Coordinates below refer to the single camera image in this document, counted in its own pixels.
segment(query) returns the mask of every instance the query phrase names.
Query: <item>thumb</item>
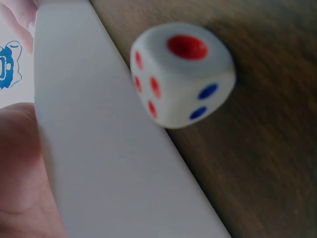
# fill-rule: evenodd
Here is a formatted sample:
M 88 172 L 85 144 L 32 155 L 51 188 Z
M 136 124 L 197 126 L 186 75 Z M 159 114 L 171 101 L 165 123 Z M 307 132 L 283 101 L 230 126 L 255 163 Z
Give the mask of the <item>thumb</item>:
M 37 6 L 35 5 L 34 1 L 3 0 L 3 4 L 12 11 L 17 22 L 33 35 L 37 11 Z
M 33 104 L 0 109 L 0 210 L 29 208 L 46 182 Z

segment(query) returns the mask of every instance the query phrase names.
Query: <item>blue cartoon graphic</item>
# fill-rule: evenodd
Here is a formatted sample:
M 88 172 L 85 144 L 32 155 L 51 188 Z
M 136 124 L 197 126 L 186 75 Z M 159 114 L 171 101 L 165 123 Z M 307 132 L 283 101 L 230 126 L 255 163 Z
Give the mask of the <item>blue cartoon graphic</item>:
M 22 47 L 17 41 L 9 42 L 5 48 L 0 46 L 0 91 L 21 81 L 18 63 L 21 52 Z

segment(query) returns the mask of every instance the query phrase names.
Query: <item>dot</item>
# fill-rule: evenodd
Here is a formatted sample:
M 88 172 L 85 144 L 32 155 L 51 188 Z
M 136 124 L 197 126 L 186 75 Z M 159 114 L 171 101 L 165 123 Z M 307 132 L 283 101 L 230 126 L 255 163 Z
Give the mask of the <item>dot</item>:
M 197 109 L 196 111 L 194 111 L 191 115 L 190 115 L 190 120 L 194 120 L 197 119 L 199 117 L 201 117 L 203 114 L 205 114 L 205 112 L 207 111 L 206 107 L 201 107 L 199 109 Z
M 142 93 L 142 85 L 137 76 L 134 76 L 134 85 L 139 93 Z
M 158 99 L 160 99 L 160 97 L 161 97 L 160 87 L 159 87 L 159 83 L 155 77 L 151 77 L 151 88 L 152 88 L 154 95 Z
M 174 55 L 185 60 L 202 60 L 208 53 L 206 44 L 192 36 L 174 36 L 168 40 L 167 47 Z
M 141 54 L 138 51 L 135 53 L 135 61 L 137 63 L 139 70 L 142 70 L 143 64 L 142 64 Z
M 154 118 L 157 118 L 158 117 L 157 110 L 155 109 L 155 106 L 151 101 L 148 102 L 148 107 L 149 107 L 149 110 L 150 110 L 152 116 Z
M 218 88 L 217 84 L 212 84 L 204 88 L 198 95 L 198 99 L 203 100 L 210 97 Z

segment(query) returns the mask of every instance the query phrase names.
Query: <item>finger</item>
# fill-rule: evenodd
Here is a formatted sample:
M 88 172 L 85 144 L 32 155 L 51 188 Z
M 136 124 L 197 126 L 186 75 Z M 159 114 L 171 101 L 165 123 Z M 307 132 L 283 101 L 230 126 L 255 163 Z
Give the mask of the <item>finger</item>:
M 26 48 L 28 53 L 33 51 L 33 37 L 25 30 L 16 20 L 12 11 L 4 5 L 0 4 L 0 14 L 4 17 L 9 27 L 14 30 L 17 36 L 21 39 L 22 45 Z
M 34 31 L 37 7 L 32 0 L 2 0 L 15 16 L 17 22 L 26 30 Z
M 23 211 L 47 181 L 33 104 L 0 110 L 0 151 L 0 210 Z

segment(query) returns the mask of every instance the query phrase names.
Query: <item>wooden surface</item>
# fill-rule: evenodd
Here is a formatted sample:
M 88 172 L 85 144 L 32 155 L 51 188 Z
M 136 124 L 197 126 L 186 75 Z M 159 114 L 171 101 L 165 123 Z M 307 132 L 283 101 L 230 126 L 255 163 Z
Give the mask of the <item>wooden surface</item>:
M 206 120 L 169 135 L 234 238 L 317 237 L 317 1 L 91 0 L 129 64 L 161 23 L 205 26 L 239 82 Z

